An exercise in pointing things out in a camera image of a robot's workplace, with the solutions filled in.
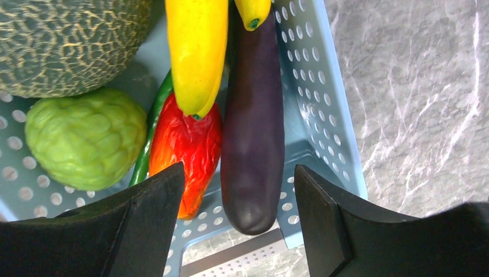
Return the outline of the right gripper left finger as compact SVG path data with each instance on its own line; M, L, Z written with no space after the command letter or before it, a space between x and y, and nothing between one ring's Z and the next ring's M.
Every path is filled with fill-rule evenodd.
M1 275L162 276L184 182L176 163L54 218L1 223Z

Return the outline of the purple eggplant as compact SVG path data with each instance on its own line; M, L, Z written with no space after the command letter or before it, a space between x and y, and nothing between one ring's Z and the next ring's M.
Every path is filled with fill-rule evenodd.
M268 231L277 216L285 159L284 108L273 11L254 31L232 8L232 60L221 146L221 195L240 233Z

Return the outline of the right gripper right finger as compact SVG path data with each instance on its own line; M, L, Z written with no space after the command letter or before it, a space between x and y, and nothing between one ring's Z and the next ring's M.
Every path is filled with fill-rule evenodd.
M382 208L295 167L311 276L487 276L488 203L416 218Z

